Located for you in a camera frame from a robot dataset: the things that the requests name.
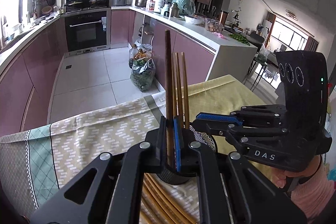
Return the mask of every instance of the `floor tile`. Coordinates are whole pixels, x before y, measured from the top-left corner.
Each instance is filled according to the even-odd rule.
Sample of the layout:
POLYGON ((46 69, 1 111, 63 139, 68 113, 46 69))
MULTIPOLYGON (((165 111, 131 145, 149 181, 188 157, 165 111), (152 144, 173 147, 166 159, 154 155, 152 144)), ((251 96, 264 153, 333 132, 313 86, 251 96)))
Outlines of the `floor tile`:
POLYGON ((114 82, 111 83, 111 85, 118 104, 159 92, 154 84, 152 84, 149 90, 141 92, 135 85, 133 85, 130 79, 114 82))
POLYGON ((104 51, 111 83, 130 78, 132 69, 128 65, 128 51, 128 48, 116 48, 104 51))
POLYGON ((55 95, 50 123, 116 104, 110 83, 55 95))
POLYGON ((110 83, 103 51, 65 58, 58 76, 55 95, 110 83))

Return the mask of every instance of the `patterned tablecloth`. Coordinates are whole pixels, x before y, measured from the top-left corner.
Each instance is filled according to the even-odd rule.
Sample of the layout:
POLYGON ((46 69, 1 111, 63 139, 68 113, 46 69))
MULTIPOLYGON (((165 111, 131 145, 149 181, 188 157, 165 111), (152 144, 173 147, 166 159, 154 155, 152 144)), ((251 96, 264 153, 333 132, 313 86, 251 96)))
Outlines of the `patterned tablecloth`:
MULTIPOLYGON (((263 102, 230 75, 189 86, 190 120, 199 112, 229 114, 263 102)), ((165 92, 86 112, 47 126, 0 138, 0 180, 9 201, 30 216, 100 153, 119 154, 145 139, 165 115, 165 92)), ((218 151, 234 148, 216 137, 218 151)), ((268 176, 268 167, 257 167, 268 176)), ((197 219, 196 180, 171 186, 160 182, 197 219)))

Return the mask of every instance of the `pink sleeve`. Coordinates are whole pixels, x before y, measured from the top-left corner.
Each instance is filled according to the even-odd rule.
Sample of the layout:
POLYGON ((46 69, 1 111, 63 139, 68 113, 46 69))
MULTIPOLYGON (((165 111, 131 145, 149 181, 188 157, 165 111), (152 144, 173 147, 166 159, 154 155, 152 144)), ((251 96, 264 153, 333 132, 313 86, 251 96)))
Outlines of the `pink sleeve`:
POLYGON ((311 223, 324 209, 335 192, 335 182, 327 179, 324 165, 321 163, 316 174, 306 183, 298 185, 292 191, 292 201, 306 214, 311 223))

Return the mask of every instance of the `oven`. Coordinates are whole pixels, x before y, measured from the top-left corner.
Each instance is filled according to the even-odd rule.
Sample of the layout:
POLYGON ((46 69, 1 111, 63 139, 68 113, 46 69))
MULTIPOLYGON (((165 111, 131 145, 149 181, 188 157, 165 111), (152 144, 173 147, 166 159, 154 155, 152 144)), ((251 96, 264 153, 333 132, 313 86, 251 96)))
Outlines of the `oven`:
POLYGON ((74 12, 65 17, 67 56, 110 48, 110 18, 107 9, 74 12))

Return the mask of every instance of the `plastic bottle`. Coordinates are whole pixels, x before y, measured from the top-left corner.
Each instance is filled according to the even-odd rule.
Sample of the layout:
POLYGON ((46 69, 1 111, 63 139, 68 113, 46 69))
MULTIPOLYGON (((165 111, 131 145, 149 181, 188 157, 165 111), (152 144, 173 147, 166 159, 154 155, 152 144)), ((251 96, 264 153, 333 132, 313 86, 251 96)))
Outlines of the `plastic bottle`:
POLYGON ((130 68, 133 66, 134 56, 138 53, 137 45, 133 45, 132 48, 129 50, 128 53, 128 65, 130 68))

